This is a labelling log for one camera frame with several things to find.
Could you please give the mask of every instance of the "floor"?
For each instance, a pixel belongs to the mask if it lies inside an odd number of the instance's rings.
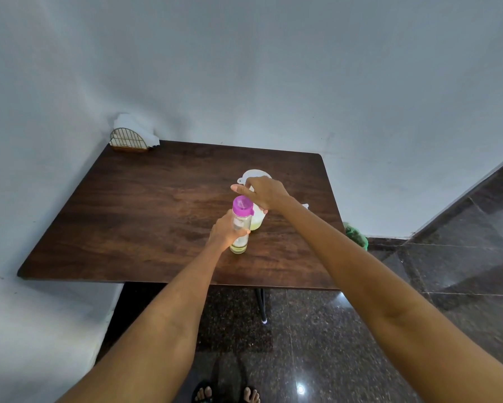
[[[415,243],[370,253],[503,362],[503,174]],[[161,287],[125,285],[101,355]],[[220,401],[237,401],[250,384],[262,402],[421,401],[342,293],[270,289],[266,308],[263,325],[253,290],[209,290],[175,402],[188,403],[202,379],[217,385]]]

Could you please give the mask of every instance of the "metal table leg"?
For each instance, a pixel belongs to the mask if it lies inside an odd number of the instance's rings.
[[[263,324],[266,324],[268,320],[266,319],[266,310],[264,308],[264,289],[255,289],[255,296],[257,296],[257,304],[259,304],[261,320]]]

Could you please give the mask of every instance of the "purple bottle cap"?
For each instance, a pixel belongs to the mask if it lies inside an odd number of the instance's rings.
[[[233,201],[233,212],[240,217],[254,215],[253,202],[246,196],[237,196]]]

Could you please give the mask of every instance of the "tabletop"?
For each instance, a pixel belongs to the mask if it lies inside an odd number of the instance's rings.
[[[20,267],[25,279],[169,282],[201,251],[249,169],[336,229],[343,224],[319,154],[161,141],[146,153],[107,146]],[[336,289],[295,229],[270,211],[241,255],[226,250],[212,284]]]

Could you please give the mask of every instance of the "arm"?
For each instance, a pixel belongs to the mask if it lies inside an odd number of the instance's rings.
[[[222,251],[249,233],[233,230],[231,211],[218,219],[210,238],[102,360],[60,403],[173,401],[192,366],[199,320]]]
[[[503,401],[500,362],[384,264],[290,197],[281,182],[248,178],[246,187],[231,188],[265,209],[280,211],[295,227],[425,401]]]

